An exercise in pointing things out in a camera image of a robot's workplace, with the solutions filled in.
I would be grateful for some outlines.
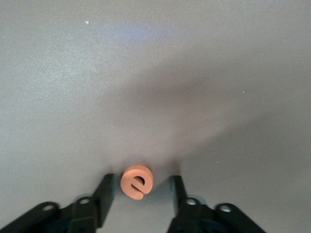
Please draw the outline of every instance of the gray surface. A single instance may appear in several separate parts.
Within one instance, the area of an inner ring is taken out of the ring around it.
[[[165,232],[167,178],[267,232],[311,229],[310,1],[0,1],[0,227],[108,172],[98,232]]]

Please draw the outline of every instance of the small orange object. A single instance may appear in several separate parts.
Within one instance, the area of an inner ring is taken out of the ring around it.
[[[124,171],[121,179],[122,191],[135,200],[141,200],[150,193],[154,184],[152,172],[143,165],[133,165]]]

